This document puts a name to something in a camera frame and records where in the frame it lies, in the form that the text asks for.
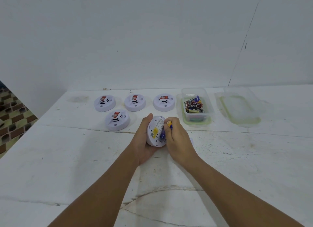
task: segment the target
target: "yellow label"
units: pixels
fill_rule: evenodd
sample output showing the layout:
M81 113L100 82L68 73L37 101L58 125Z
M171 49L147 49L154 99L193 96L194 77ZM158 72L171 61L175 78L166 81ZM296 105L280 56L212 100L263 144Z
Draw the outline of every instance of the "yellow label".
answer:
M157 129L156 127L153 129L153 131L152 131L152 133L153 133L153 136L152 136L152 138L156 138L156 136L157 136L157 133L159 132L159 129Z

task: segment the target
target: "white table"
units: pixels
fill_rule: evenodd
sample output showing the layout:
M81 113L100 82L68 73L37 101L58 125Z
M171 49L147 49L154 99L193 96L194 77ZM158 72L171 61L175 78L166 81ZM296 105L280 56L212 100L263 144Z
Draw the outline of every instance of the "white table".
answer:
M232 124L218 111L209 126L183 124L197 153L210 165L305 226L313 226L313 85L252 87L267 114L255 127ZM141 119L181 116L177 107L158 112L157 94L180 89L66 92L0 159L0 226L47 226L86 190L128 145ZM117 100L146 96L147 106L130 112L130 125L109 132L108 112L94 110L104 94ZM166 148L140 166L125 194L115 226L227 226L195 180Z

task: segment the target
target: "hand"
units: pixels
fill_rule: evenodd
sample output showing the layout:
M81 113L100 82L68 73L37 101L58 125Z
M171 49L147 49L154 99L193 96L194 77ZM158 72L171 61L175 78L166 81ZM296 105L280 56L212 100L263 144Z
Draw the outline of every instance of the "hand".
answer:
M129 144L129 148L134 149L136 156L138 157L138 165L146 162L155 151L160 147L154 147L147 144L147 128L152 120L152 113L143 118L138 130L136 131L133 139Z
M186 167L191 159L198 155L194 150L187 131L182 127L177 117L169 117L164 123L172 122L173 130L164 124L166 145L171 157L181 166Z

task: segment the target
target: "battery pile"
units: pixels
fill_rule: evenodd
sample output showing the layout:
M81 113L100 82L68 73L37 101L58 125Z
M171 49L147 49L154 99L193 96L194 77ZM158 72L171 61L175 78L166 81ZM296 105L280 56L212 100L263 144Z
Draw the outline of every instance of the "battery pile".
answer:
M198 95L195 98L185 101L184 104L188 113L204 113L203 104Z

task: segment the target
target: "white smoke detector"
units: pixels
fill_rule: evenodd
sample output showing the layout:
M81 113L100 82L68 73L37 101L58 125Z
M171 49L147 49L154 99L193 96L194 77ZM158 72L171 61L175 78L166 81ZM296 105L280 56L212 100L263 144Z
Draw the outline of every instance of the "white smoke detector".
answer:
M153 105L156 110L167 112L175 107L175 98L171 94L159 94L153 99Z
M147 128L147 143L151 146L162 147L166 145L166 139L161 138L164 132L165 117L154 116Z
M126 110L116 109L105 118L105 125L111 131L122 130L129 125L131 118Z
M94 107L98 112L106 112L115 107L115 98L111 95L104 95L94 101Z
M132 94L125 99L124 103L127 110L137 112L146 106L146 99L141 94Z

